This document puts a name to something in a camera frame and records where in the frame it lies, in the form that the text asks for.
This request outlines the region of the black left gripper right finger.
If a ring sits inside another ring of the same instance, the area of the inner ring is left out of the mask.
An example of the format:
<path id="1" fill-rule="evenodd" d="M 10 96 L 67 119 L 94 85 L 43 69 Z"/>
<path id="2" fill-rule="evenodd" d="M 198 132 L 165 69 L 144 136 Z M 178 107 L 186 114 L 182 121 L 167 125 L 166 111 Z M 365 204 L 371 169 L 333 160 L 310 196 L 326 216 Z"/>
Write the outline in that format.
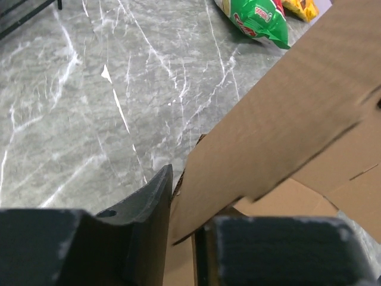
<path id="1" fill-rule="evenodd" d="M 333 217 L 216 216 L 195 232 L 197 285 L 373 285 L 353 230 Z"/>

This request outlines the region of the cardboard box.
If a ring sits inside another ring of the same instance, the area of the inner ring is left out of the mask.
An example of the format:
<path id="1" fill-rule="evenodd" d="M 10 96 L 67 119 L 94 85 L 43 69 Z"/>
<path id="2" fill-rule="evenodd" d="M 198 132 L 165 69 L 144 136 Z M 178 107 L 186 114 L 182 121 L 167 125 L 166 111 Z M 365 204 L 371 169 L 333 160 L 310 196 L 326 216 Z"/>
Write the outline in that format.
<path id="1" fill-rule="evenodd" d="M 195 282 L 216 216 L 333 217 L 380 240 L 380 2 L 335 1 L 190 152 L 164 285 Z"/>

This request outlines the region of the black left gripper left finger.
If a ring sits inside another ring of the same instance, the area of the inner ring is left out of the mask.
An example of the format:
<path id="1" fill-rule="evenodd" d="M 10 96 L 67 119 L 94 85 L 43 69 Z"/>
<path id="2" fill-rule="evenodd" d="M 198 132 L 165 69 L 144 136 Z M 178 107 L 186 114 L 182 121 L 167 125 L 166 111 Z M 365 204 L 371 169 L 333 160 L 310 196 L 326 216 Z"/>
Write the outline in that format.
<path id="1" fill-rule="evenodd" d="M 2 209 L 2 285 L 161 285 L 173 186 L 166 165 L 141 189 L 90 214 Z"/>

